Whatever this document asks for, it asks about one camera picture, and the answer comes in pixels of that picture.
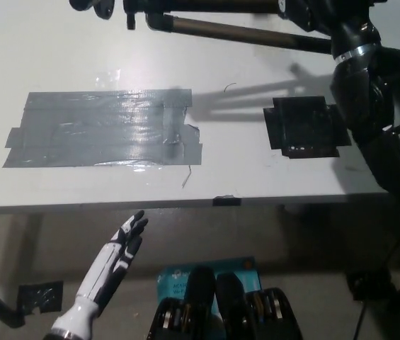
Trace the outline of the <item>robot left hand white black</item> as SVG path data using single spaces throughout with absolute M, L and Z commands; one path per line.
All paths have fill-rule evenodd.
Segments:
M 105 309 L 127 275 L 141 246 L 141 233 L 147 223 L 143 210 L 131 216 L 103 245 L 85 275 L 76 295 L 94 302 L 98 314 Z

